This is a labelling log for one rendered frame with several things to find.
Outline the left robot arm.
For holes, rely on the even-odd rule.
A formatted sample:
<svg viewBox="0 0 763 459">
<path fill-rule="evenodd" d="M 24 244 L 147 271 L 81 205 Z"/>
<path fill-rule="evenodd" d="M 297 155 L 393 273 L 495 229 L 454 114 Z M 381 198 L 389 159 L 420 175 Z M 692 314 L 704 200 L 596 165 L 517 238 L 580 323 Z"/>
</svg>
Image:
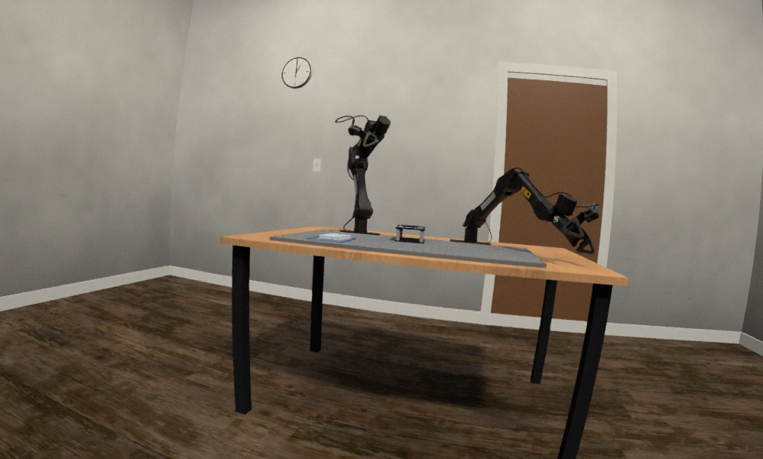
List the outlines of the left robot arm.
<svg viewBox="0 0 763 459">
<path fill-rule="evenodd" d="M 519 172 L 518 170 L 511 169 L 509 172 L 502 175 L 497 180 L 496 186 L 492 193 L 490 193 L 490 195 L 488 195 L 487 198 L 485 198 L 485 200 L 479 206 L 477 206 L 474 210 L 471 210 L 466 215 L 466 220 L 463 224 L 464 227 L 467 227 L 465 228 L 464 241 L 451 239 L 449 240 L 449 243 L 475 243 L 491 245 L 489 243 L 477 242 L 478 228 L 481 228 L 481 226 L 487 222 L 487 216 L 498 206 L 498 204 L 500 204 L 508 196 L 512 196 L 514 193 L 518 193 L 519 191 L 531 204 L 535 216 L 537 216 L 539 220 L 552 222 L 553 226 L 559 230 L 559 224 L 561 223 L 561 220 L 566 219 L 568 216 L 572 216 L 578 201 L 573 197 L 569 197 L 565 194 L 560 194 L 556 204 L 550 203 L 549 200 L 538 193 L 538 190 L 535 189 L 534 185 L 530 182 L 530 174 L 526 171 L 523 171 L 523 173 Z M 587 223 L 599 218 L 599 213 L 597 213 L 597 210 L 591 210 L 591 208 L 588 207 L 586 207 L 586 213 L 583 215 L 586 217 Z"/>
</svg>

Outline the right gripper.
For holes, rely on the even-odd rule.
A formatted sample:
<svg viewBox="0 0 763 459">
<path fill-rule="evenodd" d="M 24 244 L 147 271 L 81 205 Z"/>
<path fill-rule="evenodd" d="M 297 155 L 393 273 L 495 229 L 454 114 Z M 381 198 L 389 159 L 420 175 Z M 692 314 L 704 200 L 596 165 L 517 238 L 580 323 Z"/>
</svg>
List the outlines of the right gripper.
<svg viewBox="0 0 763 459">
<path fill-rule="evenodd" d="M 362 151 L 365 152 L 365 154 L 363 154 L 362 152 L 360 152 L 357 149 L 355 149 L 354 152 L 353 152 L 353 160 L 354 161 L 365 161 L 367 159 L 367 157 L 373 152 L 373 150 L 375 149 L 377 144 L 380 142 L 380 138 L 378 138 L 377 135 L 374 135 L 371 132 L 367 132 L 367 133 L 364 132 L 362 130 L 362 128 L 358 127 L 357 125 L 354 125 L 354 126 L 360 129 L 360 133 L 359 133 L 358 137 L 360 137 L 362 140 L 364 140 L 364 141 L 361 140 L 361 144 L 358 146 L 358 149 L 360 149 L 360 150 L 362 149 Z M 365 136 L 365 138 L 363 138 L 364 136 Z M 370 142 L 370 144 L 369 144 L 369 142 Z M 356 155 L 359 155 L 360 158 L 356 158 Z"/>
</svg>

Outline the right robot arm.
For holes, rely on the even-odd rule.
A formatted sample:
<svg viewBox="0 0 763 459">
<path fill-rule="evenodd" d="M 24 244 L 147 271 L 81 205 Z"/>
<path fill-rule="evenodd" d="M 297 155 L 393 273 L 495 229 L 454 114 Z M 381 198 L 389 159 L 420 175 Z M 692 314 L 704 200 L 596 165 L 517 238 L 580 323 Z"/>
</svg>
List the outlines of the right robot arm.
<svg viewBox="0 0 763 459">
<path fill-rule="evenodd" d="M 387 119 L 387 116 L 379 116 L 377 121 L 368 120 L 365 124 L 364 131 L 371 132 L 374 135 L 377 135 L 378 138 L 380 138 L 380 141 L 382 141 L 385 137 L 386 132 L 388 131 L 388 128 L 391 124 L 391 121 Z M 365 130 L 366 129 L 366 130 Z M 358 136 L 360 133 L 360 129 L 355 127 L 354 125 L 351 125 L 348 129 L 348 132 L 352 136 Z M 361 144 L 361 138 L 358 142 L 356 142 L 356 145 L 353 147 L 349 147 L 349 161 L 348 161 L 348 167 L 350 170 L 350 173 L 352 173 L 354 184 L 355 184 L 355 192 L 356 192 L 356 201 L 355 201 L 355 209 L 352 215 L 352 218 L 355 218 L 355 228 L 353 231 L 350 230 L 340 230 L 340 232 L 344 233 L 360 233 L 360 234 L 369 234 L 369 235 L 377 235 L 380 236 L 380 233 L 369 233 L 367 232 L 367 219 L 370 219 L 373 214 L 373 208 L 371 205 L 371 202 L 369 202 L 368 195 L 366 193 L 366 185 L 365 185 L 365 172 L 368 170 L 369 162 L 368 158 L 365 161 L 353 161 L 353 152 L 355 149 L 362 152 L 362 150 L 358 149 L 358 146 Z M 362 152 L 365 154 L 364 152 Z"/>
</svg>

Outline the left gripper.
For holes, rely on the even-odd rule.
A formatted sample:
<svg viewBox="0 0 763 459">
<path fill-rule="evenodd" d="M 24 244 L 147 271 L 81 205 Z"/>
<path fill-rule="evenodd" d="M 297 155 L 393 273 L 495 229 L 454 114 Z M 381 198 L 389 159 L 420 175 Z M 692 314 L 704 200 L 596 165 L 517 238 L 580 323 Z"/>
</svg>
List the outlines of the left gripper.
<svg viewBox="0 0 763 459">
<path fill-rule="evenodd" d="M 586 213 L 586 211 L 581 211 L 577 216 L 575 216 L 575 218 L 572 218 L 571 220 L 567 218 L 561 220 L 561 223 L 559 224 L 559 230 L 561 230 L 562 234 L 567 238 L 573 247 L 575 247 L 580 240 L 584 239 L 583 242 L 579 244 L 579 247 L 576 249 L 576 251 L 578 253 L 587 253 L 587 255 L 593 255 L 595 250 L 593 248 L 592 240 L 588 237 L 586 231 L 581 227 L 581 224 L 586 221 L 586 218 L 584 218 L 583 215 L 584 213 Z M 588 244 L 591 248 L 591 251 L 584 249 Z"/>
</svg>

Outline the white well plate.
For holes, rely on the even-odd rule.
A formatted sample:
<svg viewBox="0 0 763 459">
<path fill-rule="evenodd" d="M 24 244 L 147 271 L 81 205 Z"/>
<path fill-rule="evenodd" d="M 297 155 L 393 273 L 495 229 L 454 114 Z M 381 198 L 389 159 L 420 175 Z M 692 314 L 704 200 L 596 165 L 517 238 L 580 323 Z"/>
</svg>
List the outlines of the white well plate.
<svg viewBox="0 0 763 459">
<path fill-rule="evenodd" d="M 345 239 L 350 239 L 350 235 L 329 233 L 329 234 L 319 235 L 318 239 L 327 239 L 327 240 L 341 241 L 341 240 L 345 240 Z"/>
</svg>

